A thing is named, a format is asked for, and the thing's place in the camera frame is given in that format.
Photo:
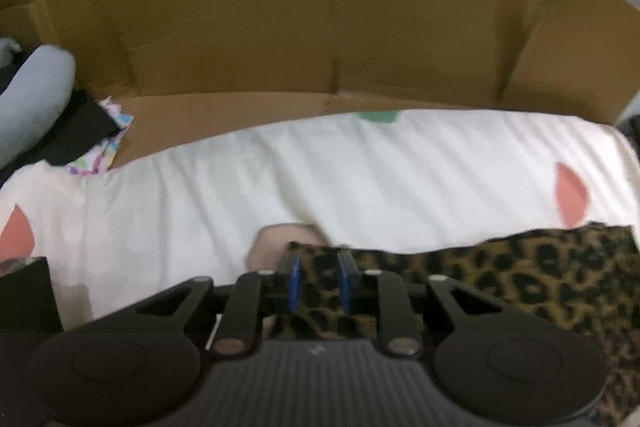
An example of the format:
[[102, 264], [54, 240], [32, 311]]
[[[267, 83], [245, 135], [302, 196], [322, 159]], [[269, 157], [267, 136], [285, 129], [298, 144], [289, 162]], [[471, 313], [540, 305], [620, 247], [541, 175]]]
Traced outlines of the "cream bear print blanket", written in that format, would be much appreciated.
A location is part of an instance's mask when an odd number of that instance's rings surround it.
[[639, 163], [620, 132], [469, 109], [285, 121], [94, 176], [38, 162], [2, 186], [1, 218], [25, 220], [73, 327], [198, 275], [233, 283], [269, 225], [401, 254], [556, 229], [561, 168], [585, 184], [585, 221], [638, 225]]

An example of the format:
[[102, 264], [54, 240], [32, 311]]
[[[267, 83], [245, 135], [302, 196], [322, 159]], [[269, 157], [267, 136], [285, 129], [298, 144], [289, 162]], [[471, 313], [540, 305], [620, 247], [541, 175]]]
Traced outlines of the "brown cardboard box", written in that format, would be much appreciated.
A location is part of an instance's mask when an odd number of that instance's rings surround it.
[[2, 34], [74, 54], [134, 115], [132, 161], [256, 124], [410, 107], [613, 124], [639, 88], [625, 0], [2, 0]]

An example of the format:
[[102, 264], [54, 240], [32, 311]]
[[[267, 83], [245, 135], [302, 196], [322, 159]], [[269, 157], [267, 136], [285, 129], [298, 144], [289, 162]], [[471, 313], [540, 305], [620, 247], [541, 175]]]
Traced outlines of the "leopard print garment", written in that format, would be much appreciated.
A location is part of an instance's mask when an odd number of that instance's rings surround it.
[[[294, 243], [290, 249], [302, 260], [298, 313], [268, 317], [262, 337], [373, 335], [370, 317], [349, 317], [341, 308], [338, 248]], [[631, 227], [592, 222], [573, 230], [532, 230], [414, 255], [347, 251], [360, 269], [395, 272], [416, 284], [425, 284], [433, 274], [446, 275], [588, 337], [611, 367], [590, 419], [598, 426], [639, 426], [639, 249]]]

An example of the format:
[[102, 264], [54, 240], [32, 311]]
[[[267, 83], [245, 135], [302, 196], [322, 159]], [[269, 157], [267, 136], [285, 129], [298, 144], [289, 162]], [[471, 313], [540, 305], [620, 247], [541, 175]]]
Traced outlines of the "black garment on pile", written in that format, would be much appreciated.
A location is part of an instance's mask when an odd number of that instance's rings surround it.
[[55, 334], [63, 330], [46, 258], [1, 262], [2, 333]]

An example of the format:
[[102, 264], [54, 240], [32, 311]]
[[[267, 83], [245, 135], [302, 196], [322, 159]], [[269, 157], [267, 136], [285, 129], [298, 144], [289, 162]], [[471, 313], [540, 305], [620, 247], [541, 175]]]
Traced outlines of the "grey neck pillow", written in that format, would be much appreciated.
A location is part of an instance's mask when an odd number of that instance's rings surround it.
[[1, 93], [1, 167], [35, 146], [70, 101], [76, 61], [57, 46], [35, 49]]

